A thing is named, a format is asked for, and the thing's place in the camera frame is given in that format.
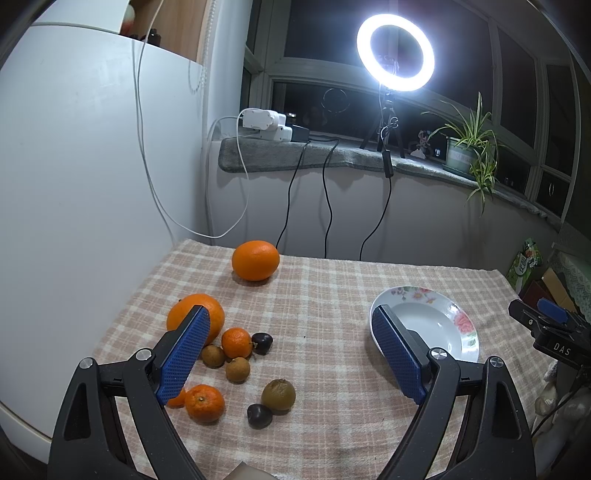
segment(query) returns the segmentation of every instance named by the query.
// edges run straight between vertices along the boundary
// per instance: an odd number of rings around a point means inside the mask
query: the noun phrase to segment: green-brown fruit
[[[221,367],[226,361],[226,355],[223,350],[216,345],[207,345],[201,350],[201,358],[203,363],[211,368]]]
[[[230,382],[244,382],[251,373],[251,364],[246,358],[236,357],[226,365],[226,378]]]
[[[272,380],[261,395],[261,403],[272,410],[289,410],[295,401],[296,389],[284,378]]]

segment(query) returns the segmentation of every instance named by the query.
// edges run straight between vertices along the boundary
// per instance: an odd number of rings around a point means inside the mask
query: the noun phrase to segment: spider plant
[[[495,133],[491,129],[483,129],[484,123],[488,118],[490,118],[491,113],[487,112],[484,115],[482,115],[482,95],[480,94],[480,92],[478,92],[478,104],[476,105],[476,113],[470,110],[470,116],[467,119],[462,115],[462,113],[456,108],[455,105],[444,100],[441,101],[453,107],[453,109],[462,119],[462,124],[461,126],[457,126],[453,122],[446,123],[443,127],[439,127],[435,131],[433,131],[431,135],[429,135],[428,140],[431,140],[431,137],[436,133],[439,133],[440,131],[445,129],[450,129],[457,136],[456,146],[462,147],[465,150],[471,148],[478,153],[478,150],[484,150],[484,147],[487,145],[487,142],[489,142],[491,139],[494,140],[496,144]],[[432,113],[433,115],[437,115],[443,118],[441,115],[435,112],[423,112],[423,114],[425,113]]]
[[[482,152],[479,152],[478,150],[476,151],[476,155],[478,157],[476,161],[470,166],[470,173],[474,175],[474,179],[476,180],[476,188],[472,190],[470,195],[468,195],[466,203],[472,198],[474,194],[479,193],[480,201],[482,202],[482,211],[480,212],[480,216],[482,216],[484,213],[486,192],[490,194],[491,201],[493,201],[492,191],[495,188],[496,152],[492,152],[491,150],[493,150],[493,146],[490,142],[488,142],[484,146]]]

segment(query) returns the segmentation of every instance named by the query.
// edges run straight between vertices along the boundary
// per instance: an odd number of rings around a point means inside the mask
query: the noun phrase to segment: snack bag
[[[523,250],[517,253],[506,279],[519,294],[535,267],[542,264],[542,255],[535,242],[528,238],[523,243]]]

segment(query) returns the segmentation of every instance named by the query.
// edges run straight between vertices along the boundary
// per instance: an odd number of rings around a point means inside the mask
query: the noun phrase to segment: illuminated ring light
[[[414,77],[399,77],[386,72],[375,59],[374,52],[371,49],[371,37],[379,27],[387,25],[403,28],[414,37],[421,47],[423,51],[423,66],[421,67],[421,71]],[[435,55],[425,34],[414,23],[398,15],[374,15],[363,22],[357,33],[357,50],[368,72],[379,83],[391,90],[399,90],[401,92],[416,90],[429,81],[435,69]]]

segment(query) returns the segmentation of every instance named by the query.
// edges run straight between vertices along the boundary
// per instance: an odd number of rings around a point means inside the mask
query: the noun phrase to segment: metal bolt
[[[92,365],[92,358],[90,358],[89,356],[80,360],[80,363],[78,364],[78,366],[80,368],[88,368],[91,365]]]
[[[434,348],[431,350],[431,355],[435,360],[443,360],[447,357],[447,352],[443,348]]]
[[[138,360],[147,360],[151,356],[152,356],[152,352],[151,352],[151,350],[149,350],[147,348],[143,348],[138,353],[135,354],[135,357]]]
[[[495,368],[501,368],[505,366],[505,362],[503,361],[503,359],[498,356],[492,356],[490,362],[491,365]]]

